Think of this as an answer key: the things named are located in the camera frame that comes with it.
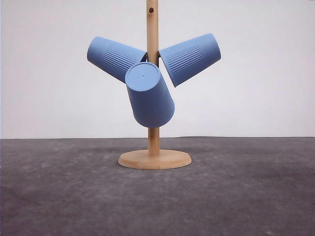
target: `white wall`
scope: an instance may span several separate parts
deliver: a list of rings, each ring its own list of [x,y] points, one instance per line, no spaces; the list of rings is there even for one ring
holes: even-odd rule
[[[145,0],[2,0],[1,138],[145,137],[126,87],[86,59],[146,50]],[[160,48],[208,32],[219,62],[174,88],[161,136],[315,136],[315,1],[160,0]]]

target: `gray carpet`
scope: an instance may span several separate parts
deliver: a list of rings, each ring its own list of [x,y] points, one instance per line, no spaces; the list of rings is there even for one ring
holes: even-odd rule
[[[121,167],[146,139],[1,141],[2,236],[314,236],[315,138],[161,140],[189,166]]]

